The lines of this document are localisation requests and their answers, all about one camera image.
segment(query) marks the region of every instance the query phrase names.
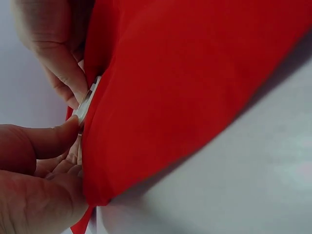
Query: hand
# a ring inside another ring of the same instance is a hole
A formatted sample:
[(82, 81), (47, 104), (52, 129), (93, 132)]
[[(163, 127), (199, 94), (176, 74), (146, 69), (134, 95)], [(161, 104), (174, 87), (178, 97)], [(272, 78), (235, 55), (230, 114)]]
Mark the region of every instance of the hand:
[(11, 0), (23, 44), (42, 63), (55, 91), (76, 109), (87, 93), (82, 60), (94, 0)]
[(82, 218), (77, 134), (76, 117), (54, 129), (0, 125), (0, 233), (59, 234)]

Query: red fabric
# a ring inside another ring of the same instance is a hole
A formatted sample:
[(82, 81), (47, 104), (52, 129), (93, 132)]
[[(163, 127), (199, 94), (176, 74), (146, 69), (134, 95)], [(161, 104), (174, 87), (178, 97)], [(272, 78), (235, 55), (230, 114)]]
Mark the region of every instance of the red fabric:
[(311, 25), (311, 0), (97, 0), (85, 52), (89, 84), (103, 73), (82, 141), (89, 204), (207, 144)]

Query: finger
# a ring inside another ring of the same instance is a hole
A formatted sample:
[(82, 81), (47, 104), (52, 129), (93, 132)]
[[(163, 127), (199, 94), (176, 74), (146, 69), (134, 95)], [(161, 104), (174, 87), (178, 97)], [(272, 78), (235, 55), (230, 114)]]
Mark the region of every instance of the finger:
[(74, 93), (70, 90), (70, 88), (65, 85), (62, 81), (60, 81), (46, 66), (43, 65), (43, 70), (48, 77), (48, 81), (50, 82), (52, 88), (55, 89), (56, 93), (60, 95), (63, 100), (73, 109), (77, 109), (79, 103), (74, 96)]
[(66, 158), (64, 154), (55, 158), (37, 160), (36, 171), (33, 176), (45, 178)]
[(74, 56), (76, 62), (83, 60), (84, 44), (79, 46), (76, 50), (72, 51), (72, 55)]
[(88, 87), (84, 72), (69, 49), (56, 42), (36, 42), (31, 48), (38, 59), (74, 93), (81, 102)]
[(22, 128), (29, 139), (37, 159), (57, 157), (76, 141), (79, 131), (78, 117), (72, 116), (63, 125), (55, 128)]
[(82, 180), (74, 175), (56, 175), (49, 181), (0, 171), (0, 182), (2, 221), (8, 233), (61, 233), (77, 223), (88, 207)]
[(75, 165), (67, 173), (74, 175), (74, 176), (78, 176), (80, 171), (82, 171), (82, 166), (81, 165)]

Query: clip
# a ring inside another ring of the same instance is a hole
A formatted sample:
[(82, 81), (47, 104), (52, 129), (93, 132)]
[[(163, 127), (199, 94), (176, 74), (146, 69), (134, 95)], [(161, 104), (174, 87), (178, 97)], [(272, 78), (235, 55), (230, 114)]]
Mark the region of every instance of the clip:
[(94, 93), (98, 87), (100, 80), (101, 80), (101, 76), (98, 76), (93, 82), (93, 84), (91, 85), (91, 88), (89, 89), (87, 95), (84, 97), (82, 103), (79, 105), (78, 109), (73, 111), (73, 115), (76, 115), (79, 118), (79, 127), (80, 127), (79, 133), (80, 134), (82, 134), (83, 132), (84, 121), (87, 116), (89, 106), (91, 104), (92, 98), (94, 96)]

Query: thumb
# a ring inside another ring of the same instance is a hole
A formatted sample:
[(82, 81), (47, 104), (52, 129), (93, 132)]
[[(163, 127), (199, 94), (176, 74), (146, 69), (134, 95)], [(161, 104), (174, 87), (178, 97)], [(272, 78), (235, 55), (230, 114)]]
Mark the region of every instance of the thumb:
[[(81, 103), (88, 91), (88, 86), (83, 70), (79, 67), (78, 62), (61, 43), (57, 42), (36, 42), (32, 50), (42, 64), (51, 71), (62, 83), (70, 88), (74, 93), (77, 101)], [(64, 87), (60, 84), (53, 85), (56, 92), (64, 94)]]
[(68, 150), (78, 137), (78, 117), (70, 117), (63, 125), (54, 128), (23, 128), (36, 159), (57, 157)]
[(68, 150), (78, 136), (78, 118), (47, 129), (0, 125), (0, 170), (32, 175), (36, 159), (57, 157)]

